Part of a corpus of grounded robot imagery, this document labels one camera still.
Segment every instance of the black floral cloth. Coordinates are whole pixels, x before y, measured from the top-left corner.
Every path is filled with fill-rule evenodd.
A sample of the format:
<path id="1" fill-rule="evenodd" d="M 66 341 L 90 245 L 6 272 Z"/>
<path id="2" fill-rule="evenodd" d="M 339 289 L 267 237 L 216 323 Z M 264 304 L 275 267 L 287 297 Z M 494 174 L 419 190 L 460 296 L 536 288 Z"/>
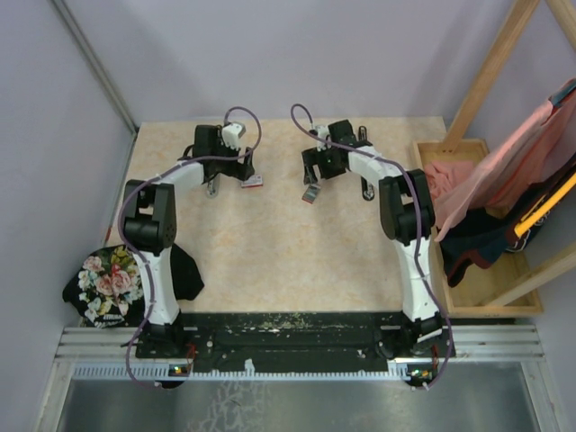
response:
<path id="1" fill-rule="evenodd" d="M 176 298 L 193 300 L 204 284 L 192 257 L 173 245 L 170 267 Z M 137 326 L 144 316 L 144 291 L 132 253 L 124 245 L 96 250 L 68 282 L 62 299 L 95 327 Z"/>

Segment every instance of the pink cloth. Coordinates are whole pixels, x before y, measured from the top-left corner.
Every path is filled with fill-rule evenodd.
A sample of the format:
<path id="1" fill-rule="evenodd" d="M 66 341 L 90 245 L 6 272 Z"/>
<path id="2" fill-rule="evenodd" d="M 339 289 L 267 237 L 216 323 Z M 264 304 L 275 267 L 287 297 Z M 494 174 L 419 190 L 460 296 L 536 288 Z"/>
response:
<path id="1" fill-rule="evenodd" d="M 424 167 L 424 173 L 430 188 L 430 196 L 436 198 L 450 192 L 462 183 L 474 170 L 474 163 L 470 160 L 456 160 L 446 163 L 433 160 Z"/>
<path id="2" fill-rule="evenodd" d="M 464 172 L 460 161 L 435 161 L 425 166 L 436 225 L 440 227 L 436 241 L 441 241 L 448 230 L 462 221 L 469 208 L 511 207 L 529 185 L 543 180 L 546 157 L 576 107 L 574 94 L 562 100 L 560 109 L 554 109 L 550 101 L 540 105 L 470 174 Z"/>
<path id="3" fill-rule="evenodd" d="M 462 221 L 469 208 L 482 207 L 478 197 L 485 197 L 490 189 L 493 191 L 493 185 L 513 157 L 521 150 L 526 152 L 529 149 L 529 144 L 552 109 L 549 101 L 540 105 L 498 150 L 491 152 L 476 166 L 463 183 L 435 199 L 436 225 L 440 227 L 436 241 L 441 241 L 448 230 Z M 516 160 L 519 163 L 521 158 L 517 157 Z"/>

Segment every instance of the beige tabletop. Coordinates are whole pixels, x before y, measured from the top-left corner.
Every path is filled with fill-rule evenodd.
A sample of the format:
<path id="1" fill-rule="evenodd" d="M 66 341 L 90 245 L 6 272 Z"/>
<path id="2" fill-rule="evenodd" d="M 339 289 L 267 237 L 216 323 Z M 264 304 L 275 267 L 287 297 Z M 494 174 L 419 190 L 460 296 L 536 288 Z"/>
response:
<path id="1" fill-rule="evenodd" d="M 319 119 L 328 124 L 340 119 Z M 440 117 L 350 119 L 386 158 L 413 167 L 414 140 L 438 140 Z M 244 145 L 256 126 L 244 121 Z M 170 168 L 194 141 L 193 121 L 144 123 L 128 179 L 146 179 Z M 241 189 L 221 177 L 216 198 L 205 186 L 180 198 L 176 243 L 197 262 L 205 287 L 183 311 L 397 311 L 401 280 L 393 244 L 380 225 L 378 199 L 361 196 L 360 177 L 346 173 L 321 180 L 314 204 L 302 200 L 301 152 L 315 142 L 289 120 L 262 121 L 254 155 L 264 186 Z M 119 242 L 116 229 L 110 244 Z"/>

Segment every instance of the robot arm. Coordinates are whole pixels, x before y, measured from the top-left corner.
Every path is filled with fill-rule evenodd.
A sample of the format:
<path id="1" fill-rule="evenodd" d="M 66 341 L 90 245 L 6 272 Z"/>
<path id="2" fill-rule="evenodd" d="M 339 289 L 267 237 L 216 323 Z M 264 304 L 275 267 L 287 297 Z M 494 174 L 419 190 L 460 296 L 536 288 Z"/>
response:
<path id="1" fill-rule="evenodd" d="M 411 349 L 427 345 L 426 341 L 438 338 L 442 333 L 442 319 L 438 307 L 432 301 L 425 286 L 431 286 L 429 269 L 430 230 L 434 225 L 434 210 L 428 185 L 421 170 L 409 171 L 418 196 L 421 215 L 422 238 L 418 261 L 424 276 L 416 268 L 416 213 L 414 202 L 402 203 L 402 196 L 409 194 L 406 180 L 401 171 L 390 164 L 384 164 L 376 158 L 381 154 L 367 140 L 358 140 L 349 121 L 339 121 L 328 126 L 330 139 L 347 144 L 371 156 L 346 151 L 334 147 L 316 147 L 304 150 L 304 183 L 317 182 L 314 165 L 319 167 L 321 178 L 331 178 L 347 170 L 359 174 L 370 185 L 378 189 L 380 195 L 381 224 L 386 236 L 392 240 L 398 259 L 402 278 L 403 303 L 406 332 L 405 345 Z"/>
<path id="2" fill-rule="evenodd" d="M 252 157 L 237 161 L 204 160 L 190 163 L 192 158 L 206 156 L 237 156 L 240 139 L 245 132 L 241 123 L 233 122 L 220 126 L 197 126 L 194 144 L 184 151 L 184 156 L 175 164 L 174 171 L 161 182 L 150 184 L 140 191 L 136 199 L 129 202 L 123 219 L 123 230 L 129 240 L 145 257 L 152 273 L 152 281 L 145 271 L 145 262 L 134 255 L 138 264 L 146 311 L 151 303 L 151 285 L 154 285 L 154 307 L 149 323 L 154 326 L 170 326 L 180 313 L 172 283 L 170 252 L 176 239 L 176 199 L 188 191 L 210 182 L 218 174 L 248 180 L 254 174 Z M 124 199 L 141 185 L 142 181 L 130 180 L 124 189 Z M 152 214 L 141 210 L 152 207 Z"/>

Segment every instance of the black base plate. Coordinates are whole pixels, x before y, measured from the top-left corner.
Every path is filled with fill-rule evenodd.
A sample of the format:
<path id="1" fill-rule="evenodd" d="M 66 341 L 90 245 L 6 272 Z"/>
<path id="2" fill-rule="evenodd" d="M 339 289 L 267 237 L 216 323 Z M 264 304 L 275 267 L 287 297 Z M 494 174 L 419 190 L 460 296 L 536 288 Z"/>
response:
<path id="1" fill-rule="evenodd" d="M 385 352 L 398 352 L 402 313 L 195 313 L 182 314 L 186 358 L 195 347 L 195 372 L 244 371 L 252 360 L 261 373 L 332 373 L 388 369 Z M 446 354 L 446 336 L 437 344 Z M 158 353 L 137 350 L 139 358 Z"/>

